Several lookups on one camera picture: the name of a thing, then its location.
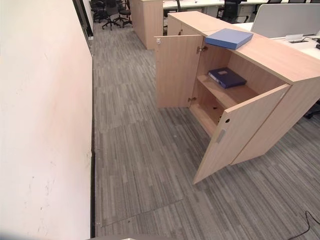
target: gray carpet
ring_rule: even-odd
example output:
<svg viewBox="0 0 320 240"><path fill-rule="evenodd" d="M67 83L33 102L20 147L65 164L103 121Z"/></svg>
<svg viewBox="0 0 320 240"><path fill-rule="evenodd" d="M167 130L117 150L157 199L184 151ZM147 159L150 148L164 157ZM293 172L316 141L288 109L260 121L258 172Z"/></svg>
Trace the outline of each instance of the gray carpet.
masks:
<svg viewBox="0 0 320 240"><path fill-rule="evenodd" d="M96 236L282 240L320 220L320 116L266 155L196 185L210 138L188 108L157 109L155 59L130 25L94 25ZM320 226L297 239L319 239Z"/></svg>

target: open cabinet door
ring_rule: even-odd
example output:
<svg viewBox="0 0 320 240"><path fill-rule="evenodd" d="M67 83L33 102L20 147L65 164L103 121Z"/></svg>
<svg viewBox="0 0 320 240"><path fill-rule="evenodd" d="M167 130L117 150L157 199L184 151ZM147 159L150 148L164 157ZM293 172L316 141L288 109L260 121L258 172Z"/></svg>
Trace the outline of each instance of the open cabinet door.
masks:
<svg viewBox="0 0 320 240"><path fill-rule="evenodd" d="M158 108L188 107L196 80L203 36L156 36L156 104Z"/></svg>
<svg viewBox="0 0 320 240"><path fill-rule="evenodd" d="M226 109L206 149L193 184L231 164L289 88L289 84L284 84Z"/></svg>

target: cabinet shelf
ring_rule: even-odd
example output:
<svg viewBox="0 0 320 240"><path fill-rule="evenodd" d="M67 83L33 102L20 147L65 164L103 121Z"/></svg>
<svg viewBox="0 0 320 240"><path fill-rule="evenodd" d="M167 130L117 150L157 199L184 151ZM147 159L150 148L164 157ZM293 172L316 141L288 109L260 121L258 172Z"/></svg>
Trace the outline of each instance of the cabinet shelf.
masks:
<svg viewBox="0 0 320 240"><path fill-rule="evenodd" d="M192 104L189 109L200 122L206 133L212 137L224 111L220 108L214 109L211 105L198 103Z"/></svg>
<svg viewBox="0 0 320 240"><path fill-rule="evenodd" d="M222 107L224 107L224 109L231 108L239 103L258 96L258 94L247 85L222 88L208 75L197 76L197 80L216 97L217 101L222 105Z"/></svg>

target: wooden cabinet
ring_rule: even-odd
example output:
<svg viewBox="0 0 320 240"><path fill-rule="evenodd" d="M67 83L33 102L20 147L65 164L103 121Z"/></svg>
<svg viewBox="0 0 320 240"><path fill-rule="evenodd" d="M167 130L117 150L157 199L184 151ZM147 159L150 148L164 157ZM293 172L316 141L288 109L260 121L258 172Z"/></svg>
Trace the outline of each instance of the wooden cabinet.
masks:
<svg viewBox="0 0 320 240"><path fill-rule="evenodd" d="M319 99L318 59L255 33L237 50L208 45L205 36L237 27L197 12L168 19L155 46L157 106L189 107L211 136L193 183L266 153ZM246 85L224 89L208 76L223 67Z"/></svg>
<svg viewBox="0 0 320 240"><path fill-rule="evenodd" d="M131 0L132 27L146 49L154 49L154 36L163 34L163 2Z"/></svg>
<svg viewBox="0 0 320 240"><path fill-rule="evenodd" d="M163 36L155 47L157 106L189 107L211 136L194 183L232 164L290 88L231 50L203 44L203 39ZM244 77L247 84L219 86L208 71L222 67Z"/></svg>

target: cable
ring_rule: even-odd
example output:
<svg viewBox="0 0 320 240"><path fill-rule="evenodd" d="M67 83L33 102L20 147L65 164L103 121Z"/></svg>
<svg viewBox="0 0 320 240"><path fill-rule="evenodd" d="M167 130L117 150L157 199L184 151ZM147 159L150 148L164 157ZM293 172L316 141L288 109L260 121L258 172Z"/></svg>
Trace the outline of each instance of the cable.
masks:
<svg viewBox="0 0 320 240"><path fill-rule="evenodd" d="M315 41L317 41L319 38L318 38L318 37L309 37L309 36L305 36L304 38L302 38L301 43L303 43L303 41L304 41L305 39L311 39L311 40L315 40Z"/></svg>
<svg viewBox="0 0 320 240"><path fill-rule="evenodd" d="M320 222L318 222L318 221L314 218L314 216L312 216L312 214L311 214L309 211L305 211L305 219L306 219L306 223L308 224L308 229L307 229L306 231L304 231L303 233L300 233L299 235L290 237L288 240L291 240L291 239L295 239L295 238L297 238L297 237L300 237L301 235L307 233L307 232L310 230L310 223L309 223L309 219L308 219L308 215L307 215L307 214L309 214L309 215L312 217L312 219L315 220L315 222L320 225Z"/></svg>

